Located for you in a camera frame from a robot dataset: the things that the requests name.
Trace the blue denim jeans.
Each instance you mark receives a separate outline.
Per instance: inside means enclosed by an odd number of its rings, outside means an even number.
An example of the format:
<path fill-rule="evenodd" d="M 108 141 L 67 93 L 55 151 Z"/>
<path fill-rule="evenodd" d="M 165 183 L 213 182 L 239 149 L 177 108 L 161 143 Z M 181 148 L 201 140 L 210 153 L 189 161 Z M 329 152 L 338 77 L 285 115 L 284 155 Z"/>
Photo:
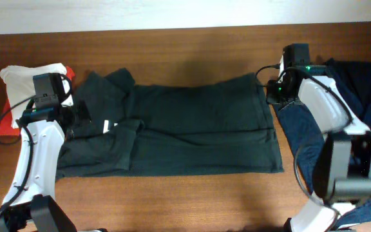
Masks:
<path fill-rule="evenodd" d="M 334 226 L 334 229 L 343 229 L 356 224 L 371 222 L 371 201 L 344 214 Z"/>

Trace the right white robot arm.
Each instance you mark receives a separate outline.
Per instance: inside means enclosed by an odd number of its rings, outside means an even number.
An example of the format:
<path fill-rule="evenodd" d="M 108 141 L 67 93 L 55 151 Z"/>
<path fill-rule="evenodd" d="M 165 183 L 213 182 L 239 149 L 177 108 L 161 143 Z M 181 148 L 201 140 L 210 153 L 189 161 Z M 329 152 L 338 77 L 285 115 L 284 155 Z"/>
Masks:
<path fill-rule="evenodd" d="M 293 126 L 312 117 L 315 132 L 296 128 L 288 138 L 301 142 L 293 152 L 297 180 L 299 156 L 320 145 L 312 167 L 312 190 L 298 181 L 309 201 L 284 224 L 284 231 L 332 231 L 337 221 L 371 200 L 371 130 L 357 118 L 324 65 L 310 62 L 307 44 L 283 49 L 279 77 L 267 84 L 267 102 Z"/>

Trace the red folded t-shirt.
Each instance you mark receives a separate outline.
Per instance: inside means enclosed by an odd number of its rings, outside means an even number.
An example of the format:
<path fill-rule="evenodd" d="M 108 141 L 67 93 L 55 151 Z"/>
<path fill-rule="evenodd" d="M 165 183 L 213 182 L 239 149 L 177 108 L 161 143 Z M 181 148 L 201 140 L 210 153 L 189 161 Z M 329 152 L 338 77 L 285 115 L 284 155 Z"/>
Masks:
<path fill-rule="evenodd" d="M 61 73 L 72 80 L 74 71 L 62 63 L 54 63 L 36 68 L 9 65 L 0 71 L 0 78 L 6 85 L 7 100 L 3 112 L 9 110 L 13 105 L 35 95 L 33 77 L 45 73 Z M 7 113 L 0 123 L 0 136 L 14 136 L 19 134 L 19 128 L 15 120 L 19 119 L 26 108 L 26 103 L 14 108 Z"/>

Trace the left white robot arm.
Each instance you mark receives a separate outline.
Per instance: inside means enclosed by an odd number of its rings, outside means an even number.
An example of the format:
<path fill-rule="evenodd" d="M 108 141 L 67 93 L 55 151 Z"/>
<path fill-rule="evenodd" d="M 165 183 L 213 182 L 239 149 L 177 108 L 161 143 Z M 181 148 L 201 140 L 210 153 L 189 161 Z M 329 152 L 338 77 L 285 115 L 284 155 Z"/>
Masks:
<path fill-rule="evenodd" d="M 0 207 L 0 231 L 19 231 L 28 222 L 38 231 L 76 231 L 55 201 L 57 159 L 65 140 L 62 123 L 73 122 L 71 80 L 61 73 L 33 77 L 35 93 L 23 100 L 16 120 L 21 150 L 14 179 Z"/>

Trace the dark green t-shirt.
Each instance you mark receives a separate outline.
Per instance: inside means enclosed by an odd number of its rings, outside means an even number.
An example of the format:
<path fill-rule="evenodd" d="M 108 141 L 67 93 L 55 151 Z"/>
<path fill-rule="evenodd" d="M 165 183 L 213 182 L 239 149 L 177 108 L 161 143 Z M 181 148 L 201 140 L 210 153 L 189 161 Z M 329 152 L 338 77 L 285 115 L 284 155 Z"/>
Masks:
<path fill-rule="evenodd" d="M 263 88 L 253 73 L 199 87 L 142 86 L 91 72 L 73 94 L 89 122 L 68 128 L 56 177 L 281 173 Z"/>

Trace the white folded t-shirt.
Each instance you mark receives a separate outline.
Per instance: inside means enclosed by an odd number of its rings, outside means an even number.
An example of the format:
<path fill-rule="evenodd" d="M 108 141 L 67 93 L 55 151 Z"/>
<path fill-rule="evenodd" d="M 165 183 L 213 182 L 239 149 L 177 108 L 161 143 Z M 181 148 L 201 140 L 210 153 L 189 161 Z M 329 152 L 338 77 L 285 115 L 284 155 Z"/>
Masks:
<path fill-rule="evenodd" d="M 63 134 L 56 121 L 59 108 L 64 101 L 71 104 L 71 93 L 63 84 L 70 85 L 62 78 L 68 73 L 61 63 L 36 68 L 10 65 L 0 71 L 0 78 L 6 84 L 6 92 L 12 107 L 13 128 L 22 125 L 30 131 L 37 128 L 53 129 Z"/>

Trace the navy blue t-shirt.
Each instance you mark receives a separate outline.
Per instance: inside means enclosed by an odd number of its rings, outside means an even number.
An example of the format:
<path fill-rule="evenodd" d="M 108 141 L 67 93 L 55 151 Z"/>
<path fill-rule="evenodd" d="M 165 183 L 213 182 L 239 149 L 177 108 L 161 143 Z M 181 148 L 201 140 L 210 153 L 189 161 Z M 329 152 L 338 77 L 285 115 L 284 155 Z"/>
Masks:
<path fill-rule="evenodd" d="M 371 106 L 364 108 L 359 99 L 338 78 L 332 68 L 324 63 L 323 73 L 336 82 L 336 86 L 354 114 L 371 130 Z M 300 102 L 288 106 L 274 106 L 293 154 L 298 154 L 298 165 L 310 192 L 314 191 L 312 175 L 324 138 L 309 109 Z"/>

